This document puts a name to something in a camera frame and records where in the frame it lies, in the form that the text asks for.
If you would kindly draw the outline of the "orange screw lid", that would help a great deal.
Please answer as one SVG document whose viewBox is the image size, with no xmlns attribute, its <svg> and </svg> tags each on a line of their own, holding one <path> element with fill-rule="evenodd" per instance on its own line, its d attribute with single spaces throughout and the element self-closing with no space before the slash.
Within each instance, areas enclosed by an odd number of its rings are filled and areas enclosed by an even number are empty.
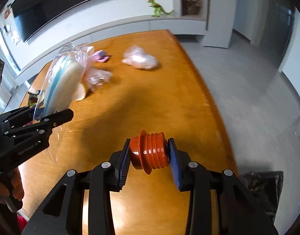
<svg viewBox="0 0 300 235">
<path fill-rule="evenodd" d="M 148 134 L 146 130 L 142 130 L 138 136 L 130 139 L 129 155 L 133 167 L 146 174 L 170 164 L 167 140 L 163 132 Z"/>
</svg>

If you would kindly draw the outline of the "black trash bag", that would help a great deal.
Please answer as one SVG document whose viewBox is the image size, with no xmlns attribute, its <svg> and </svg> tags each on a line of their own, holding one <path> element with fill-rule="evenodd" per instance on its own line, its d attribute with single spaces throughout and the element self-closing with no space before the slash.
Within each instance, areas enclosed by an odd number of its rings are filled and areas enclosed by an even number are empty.
<svg viewBox="0 0 300 235">
<path fill-rule="evenodd" d="M 282 171 L 249 172 L 239 177 L 272 221 L 275 222 L 283 188 Z"/>
</svg>

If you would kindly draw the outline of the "dark green snack wrapper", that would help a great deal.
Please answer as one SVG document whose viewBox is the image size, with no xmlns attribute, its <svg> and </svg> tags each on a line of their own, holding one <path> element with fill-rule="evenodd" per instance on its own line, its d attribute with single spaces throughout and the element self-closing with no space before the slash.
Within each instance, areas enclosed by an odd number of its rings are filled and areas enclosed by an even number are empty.
<svg viewBox="0 0 300 235">
<path fill-rule="evenodd" d="M 30 108 L 34 107 L 38 103 L 40 92 L 40 90 L 36 90 L 35 92 L 28 92 L 28 106 Z"/>
</svg>

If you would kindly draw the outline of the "small crumpled clear bag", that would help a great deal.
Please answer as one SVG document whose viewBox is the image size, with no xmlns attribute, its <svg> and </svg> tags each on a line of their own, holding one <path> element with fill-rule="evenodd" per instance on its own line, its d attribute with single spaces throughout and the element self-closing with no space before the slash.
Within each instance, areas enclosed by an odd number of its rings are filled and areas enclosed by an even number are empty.
<svg viewBox="0 0 300 235">
<path fill-rule="evenodd" d="M 152 70 L 158 67 L 157 59 L 139 46 L 129 47 L 123 53 L 122 63 L 141 70 Z"/>
</svg>

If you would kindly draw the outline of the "green toy dinosaur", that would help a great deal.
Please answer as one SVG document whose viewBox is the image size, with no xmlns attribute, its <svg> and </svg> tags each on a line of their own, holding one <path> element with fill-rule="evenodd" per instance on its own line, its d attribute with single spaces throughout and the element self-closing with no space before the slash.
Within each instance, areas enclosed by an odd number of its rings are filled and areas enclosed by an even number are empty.
<svg viewBox="0 0 300 235">
<path fill-rule="evenodd" d="M 160 17 L 161 15 L 170 15 L 174 13 L 174 10 L 167 12 L 160 4 L 155 2 L 155 0 L 147 0 L 149 7 L 153 8 L 152 17 Z"/>
</svg>

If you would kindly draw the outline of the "white low tv cabinet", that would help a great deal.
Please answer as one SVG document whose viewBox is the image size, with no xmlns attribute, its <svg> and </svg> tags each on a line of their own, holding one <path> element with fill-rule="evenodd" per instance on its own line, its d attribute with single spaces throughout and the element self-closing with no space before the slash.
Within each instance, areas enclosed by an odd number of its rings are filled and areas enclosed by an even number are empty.
<svg viewBox="0 0 300 235">
<path fill-rule="evenodd" d="M 55 59 L 58 52 L 68 42 L 74 45 L 88 43 L 96 49 L 101 48 L 112 51 L 113 48 L 111 46 L 117 40 L 120 42 L 123 42 L 124 39 L 130 40 L 134 35 L 140 36 L 147 31 L 168 30 L 174 35 L 204 36 L 207 29 L 208 22 L 195 16 L 153 17 L 145 15 L 111 21 L 82 31 L 50 47 L 21 69 L 18 76 L 14 79 L 14 83 L 21 85 L 26 80 L 39 74 L 44 66 Z"/>
</svg>

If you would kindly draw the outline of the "dried flower pot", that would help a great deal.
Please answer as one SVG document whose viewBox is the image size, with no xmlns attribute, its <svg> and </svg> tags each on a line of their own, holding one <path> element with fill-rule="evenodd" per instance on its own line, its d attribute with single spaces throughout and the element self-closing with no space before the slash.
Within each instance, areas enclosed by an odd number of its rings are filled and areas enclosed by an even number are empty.
<svg viewBox="0 0 300 235">
<path fill-rule="evenodd" d="M 199 0 L 182 0 L 182 15 L 198 15 L 201 3 Z"/>
</svg>

